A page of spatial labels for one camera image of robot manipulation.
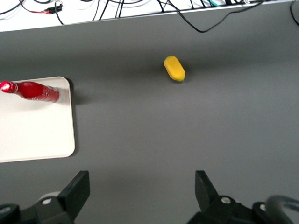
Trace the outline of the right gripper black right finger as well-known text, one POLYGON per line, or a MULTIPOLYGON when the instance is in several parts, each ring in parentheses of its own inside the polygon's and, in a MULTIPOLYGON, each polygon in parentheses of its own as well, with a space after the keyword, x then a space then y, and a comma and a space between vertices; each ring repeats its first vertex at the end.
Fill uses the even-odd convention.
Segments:
POLYGON ((229 196, 219 195, 205 171, 195 172, 195 196, 200 211, 189 224, 256 224, 252 209, 229 196))

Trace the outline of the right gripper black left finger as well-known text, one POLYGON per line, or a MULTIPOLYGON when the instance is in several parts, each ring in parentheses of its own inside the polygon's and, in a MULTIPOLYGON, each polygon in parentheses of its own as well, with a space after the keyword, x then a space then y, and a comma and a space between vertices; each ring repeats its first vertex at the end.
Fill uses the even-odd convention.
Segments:
POLYGON ((73 224, 90 195, 88 171, 79 171, 60 191, 43 195, 25 209, 24 224, 73 224))

